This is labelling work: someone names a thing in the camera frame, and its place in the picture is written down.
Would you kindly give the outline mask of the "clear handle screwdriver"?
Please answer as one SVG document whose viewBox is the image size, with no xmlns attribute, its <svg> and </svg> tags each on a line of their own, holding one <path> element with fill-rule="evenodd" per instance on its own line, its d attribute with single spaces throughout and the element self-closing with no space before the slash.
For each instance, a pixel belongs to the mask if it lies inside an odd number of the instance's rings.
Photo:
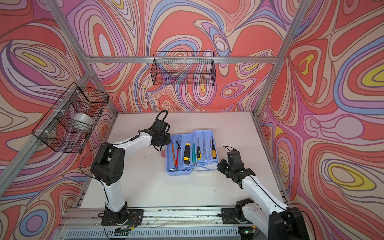
<svg viewBox="0 0 384 240">
<path fill-rule="evenodd" d="M 208 148 L 208 161 L 212 160 L 212 140 L 210 140 L 209 148 Z"/>
</svg>

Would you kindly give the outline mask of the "small silver screwdriver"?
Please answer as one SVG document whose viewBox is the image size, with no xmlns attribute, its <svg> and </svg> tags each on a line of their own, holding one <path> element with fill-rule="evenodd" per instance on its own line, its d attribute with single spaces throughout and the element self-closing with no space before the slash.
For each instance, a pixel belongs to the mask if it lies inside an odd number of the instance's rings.
<svg viewBox="0 0 384 240">
<path fill-rule="evenodd" d="M 205 145 L 205 140 L 203 140 L 203 161 L 207 161 L 207 150 L 206 150 L 206 145 Z"/>
</svg>

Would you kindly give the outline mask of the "black yellow small screwdriver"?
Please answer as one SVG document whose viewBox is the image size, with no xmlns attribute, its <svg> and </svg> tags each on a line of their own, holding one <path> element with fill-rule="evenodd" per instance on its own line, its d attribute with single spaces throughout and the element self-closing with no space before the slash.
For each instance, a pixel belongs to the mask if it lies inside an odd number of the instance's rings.
<svg viewBox="0 0 384 240">
<path fill-rule="evenodd" d="M 201 160 L 202 159 L 202 151 L 201 151 L 201 146 L 200 146 L 200 139 L 197 138 L 197 160 Z"/>
</svg>

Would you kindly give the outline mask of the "yellow black utility knife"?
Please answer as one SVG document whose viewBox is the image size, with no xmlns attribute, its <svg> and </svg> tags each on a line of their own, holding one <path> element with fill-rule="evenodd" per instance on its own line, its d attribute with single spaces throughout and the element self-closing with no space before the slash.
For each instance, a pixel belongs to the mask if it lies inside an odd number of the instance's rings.
<svg viewBox="0 0 384 240">
<path fill-rule="evenodd" d="M 189 165 L 191 162 L 191 143 L 190 143 L 190 141 L 187 141 L 187 143 L 185 144 L 183 162 L 185 165 Z"/>
</svg>

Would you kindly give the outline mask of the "white blue plastic tool box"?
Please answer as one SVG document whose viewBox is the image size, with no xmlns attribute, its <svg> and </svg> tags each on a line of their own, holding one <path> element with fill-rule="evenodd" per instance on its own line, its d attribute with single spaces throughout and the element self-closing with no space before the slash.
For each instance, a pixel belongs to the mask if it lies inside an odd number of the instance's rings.
<svg viewBox="0 0 384 240">
<path fill-rule="evenodd" d="M 219 156 L 212 130 L 198 130 L 171 136 L 165 150 L 166 173 L 170 176 L 217 170 Z"/>
</svg>

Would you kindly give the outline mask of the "red handled pliers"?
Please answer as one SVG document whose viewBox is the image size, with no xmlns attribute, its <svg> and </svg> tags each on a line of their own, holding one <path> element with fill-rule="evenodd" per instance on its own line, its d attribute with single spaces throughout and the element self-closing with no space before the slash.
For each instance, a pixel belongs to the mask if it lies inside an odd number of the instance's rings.
<svg viewBox="0 0 384 240">
<path fill-rule="evenodd" d="M 176 158 L 176 151 L 175 151 L 175 147 L 174 147 L 174 143 L 171 144 L 171 148 L 172 148 L 172 159 L 173 159 L 173 167 L 170 166 L 170 172 L 175 172 L 178 170 L 178 160 Z"/>
</svg>

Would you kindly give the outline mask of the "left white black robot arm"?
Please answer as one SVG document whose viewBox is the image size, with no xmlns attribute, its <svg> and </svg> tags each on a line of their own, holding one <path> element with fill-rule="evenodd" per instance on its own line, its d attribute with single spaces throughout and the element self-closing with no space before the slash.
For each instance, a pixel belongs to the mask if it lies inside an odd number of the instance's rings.
<svg viewBox="0 0 384 240">
<path fill-rule="evenodd" d="M 124 173 L 125 156 L 149 146 L 161 152 L 164 146 L 171 144 L 170 125 L 165 121 L 167 115 L 168 111 L 162 110 L 151 127 L 138 130 L 134 137 L 118 143 L 105 142 L 100 146 L 92 163 L 91 173 L 94 179 L 101 182 L 107 198 L 103 226 L 128 224 L 130 214 L 120 181 Z"/>
</svg>

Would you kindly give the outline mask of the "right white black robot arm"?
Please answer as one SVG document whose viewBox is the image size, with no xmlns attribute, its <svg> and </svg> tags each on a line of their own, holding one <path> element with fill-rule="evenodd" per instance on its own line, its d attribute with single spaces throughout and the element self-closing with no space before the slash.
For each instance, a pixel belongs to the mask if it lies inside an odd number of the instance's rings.
<svg viewBox="0 0 384 240">
<path fill-rule="evenodd" d="M 269 240 L 309 240 L 303 216 L 305 212 L 278 200 L 251 169 L 244 167 L 238 150 L 229 146 L 225 148 L 228 150 L 228 159 L 218 163 L 218 171 L 251 197 L 237 201 L 233 208 L 222 208 L 218 217 L 222 218 L 223 223 L 253 224 Z"/>
</svg>

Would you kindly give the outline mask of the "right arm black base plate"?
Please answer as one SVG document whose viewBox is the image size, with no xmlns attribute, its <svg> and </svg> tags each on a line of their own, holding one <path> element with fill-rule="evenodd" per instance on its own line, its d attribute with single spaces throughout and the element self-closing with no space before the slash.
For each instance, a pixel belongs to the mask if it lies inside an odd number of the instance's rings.
<svg viewBox="0 0 384 240">
<path fill-rule="evenodd" d="M 253 224 L 255 226 L 263 226 L 267 223 L 263 212 L 251 207 L 243 207 L 240 210 L 236 208 L 222 208 L 221 213 L 217 214 L 219 218 L 222 218 L 222 222 L 225 225 L 246 225 Z"/>
</svg>

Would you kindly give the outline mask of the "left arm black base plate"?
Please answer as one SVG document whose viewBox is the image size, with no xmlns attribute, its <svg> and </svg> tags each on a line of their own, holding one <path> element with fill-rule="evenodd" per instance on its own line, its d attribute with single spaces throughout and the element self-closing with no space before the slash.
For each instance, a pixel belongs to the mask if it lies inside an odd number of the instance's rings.
<svg viewBox="0 0 384 240">
<path fill-rule="evenodd" d="M 113 212 L 108 208 L 105 208 L 101 225 L 136 227 L 142 224 L 143 215 L 143 209 L 122 209 L 119 212 Z"/>
</svg>

